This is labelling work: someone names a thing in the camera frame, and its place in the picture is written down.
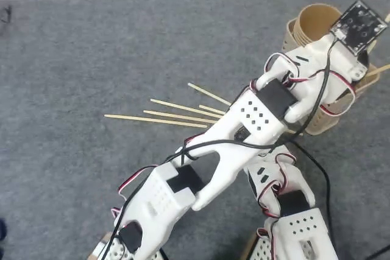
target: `black cable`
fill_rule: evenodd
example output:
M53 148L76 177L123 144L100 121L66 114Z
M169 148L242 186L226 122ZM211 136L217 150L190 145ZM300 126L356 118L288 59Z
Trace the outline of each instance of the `black cable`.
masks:
M104 254L103 254L103 257L101 260L104 260L106 257L107 257L107 254L108 254L108 251L110 250L110 247L111 247L111 244L112 242L114 241L114 238L116 236L116 233L118 232L119 230L119 227L121 226L121 221L123 219L123 216L124 216L124 213L126 211L126 208L127 208L127 205L129 205L131 199L133 199L133 197L135 196L135 194L141 189L141 187L144 185L145 181L146 181L147 178L145 178L135 189L134 191L130 194L130 196L126 199L126 201L124 202L123 204L123 207L122 207L122 211L118 217L118 221L114 227L114 230L112 231L112 235L111 235L111 238L107 244L107 249L105 249L104 251Z
M321 166L321 164L306 150L304 149L298 142L296 141L290 141L291 144L294 144L304 155L306 155L317 167L318 169L323 173L325 177L325 181L327 184L327 195L326 195L326 209L327 209L327 218L328 218L328 226L329 226L329 235L331 243L333 244L335 250L336 249L336 241L335 241L335 234L333 231L333 221L332 221L332 214L330 211L330 179L328 176L327 171Z
M390 251L390 245L385 246L384 248L376 251L375 253L371 254L370 256L365 258L364 260L373 260L373 259L379 257L380 255L385 254L388 251Z

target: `stacked paper cups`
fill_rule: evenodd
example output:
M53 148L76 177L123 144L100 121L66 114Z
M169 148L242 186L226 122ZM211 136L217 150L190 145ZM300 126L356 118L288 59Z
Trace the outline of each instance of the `stacked paper cups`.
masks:
M283 51L290 51L299 46L305 46L310 42L321 39L329 33L332 24L341 16L341 12L327 4L312 4L299 13L298 17L287 23L286 35L283 42ZM368 72L376 67L370 65ZM369 77L364 77L355 85L356 97L359 97L370 85L379 80L379 73ZM333 113L339 113L351 103L352 95L347 94L328 105L327 108ZM320 109L306 128L310 135L318 135L335 126L339 117L329 116Z

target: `white robotic arm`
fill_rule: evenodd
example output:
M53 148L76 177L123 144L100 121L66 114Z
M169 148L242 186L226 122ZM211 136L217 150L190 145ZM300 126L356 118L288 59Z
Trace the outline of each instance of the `white robotic arm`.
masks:
M314 195L302 174L289 162L280 160L275 164L272 159L287 153L283 142L278 141L286 123L310 117L318 106L335 102L347 90L353 92L351 83L364 77L367 65L354 53L364 48L363 43L351 48L356 40L348 39L348 30L359 27L349 27L343 17L333 34L286 55L274 54L279 57L272 66L269 58L264 74L250 83L217 123L186 141L184 149L179 148L157 166L137 193L127 199L115 221L113 236L124 243L133 260L154 255L189 208L198 211L209 204L243 169L252 181L259 205L266 215L275 217L266 223L266 228L274 239L272 244L279 247L279 260L306 259L302 249L298 250L300 244L307 245L308 241L316 254L323 257L316 259L337 259L321 213L314 208ZM366 40L365 45L374 37ZM190 164L212 152L217 152L220 160L212 179L204 186ZM261 158L259 153L268 154ZM294 202L297 206L301 202L302 208L292 212L286 209L286 202L294 194ZM303 225L298 222L311 217L318 220L314 224L318 228L307 226L303 233ZM107 248L111 243L101 260L109 259Z

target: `ventilation hole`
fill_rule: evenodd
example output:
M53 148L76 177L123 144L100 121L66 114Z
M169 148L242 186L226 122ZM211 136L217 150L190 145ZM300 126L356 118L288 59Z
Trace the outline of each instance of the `ventilation hole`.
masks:
M306 61L306 62L309 62L309 59L307 58L303 58L301 56L296 56L299 60L302 60L302 61Z
M261 175L263 172L264 172L265 168L264 167L261 167L258 171L257 171L257 174L258 175Z
M263 178L261 178L260 182L264 183L269 178L269 175L264 175Z

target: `black circuit board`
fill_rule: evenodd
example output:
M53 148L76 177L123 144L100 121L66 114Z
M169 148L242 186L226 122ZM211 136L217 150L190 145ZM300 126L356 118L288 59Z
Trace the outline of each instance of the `black circuit board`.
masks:
M387 24L363 1L357 0L332 25L333 33L354 56L357 56L374 41Z

